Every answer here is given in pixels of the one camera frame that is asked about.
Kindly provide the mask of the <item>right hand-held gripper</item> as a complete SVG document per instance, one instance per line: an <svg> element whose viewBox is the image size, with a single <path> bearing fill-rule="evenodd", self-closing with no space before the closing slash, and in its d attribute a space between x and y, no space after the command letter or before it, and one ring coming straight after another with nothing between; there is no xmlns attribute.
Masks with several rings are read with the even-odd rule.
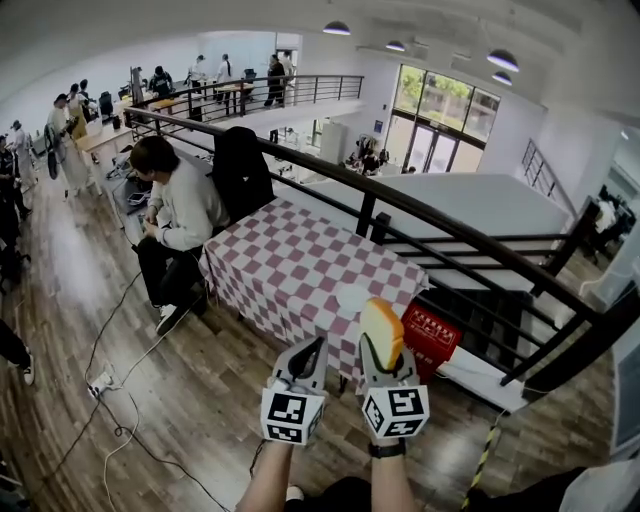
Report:
<svg viewBox="0 0 640 512"><path fill-rule="evenodd" d="M428 388L420 384L414 354L403 348L393 370L400 386L384 386L386 371L366 333L359 340L364 381L362 412L374 438L396 439L416 436L430 418Z"/></svg>

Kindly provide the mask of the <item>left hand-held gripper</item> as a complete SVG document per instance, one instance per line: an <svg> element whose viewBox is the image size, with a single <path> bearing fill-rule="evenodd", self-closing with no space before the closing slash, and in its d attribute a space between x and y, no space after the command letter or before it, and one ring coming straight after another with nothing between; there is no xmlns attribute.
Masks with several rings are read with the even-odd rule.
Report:
<svg viewBox="0 0 640 512"><path fill-rule="evenodd" d="M322 419L328 343L318 336L281 353L262 390L260 423L268 441L304 446Z"/></svg>

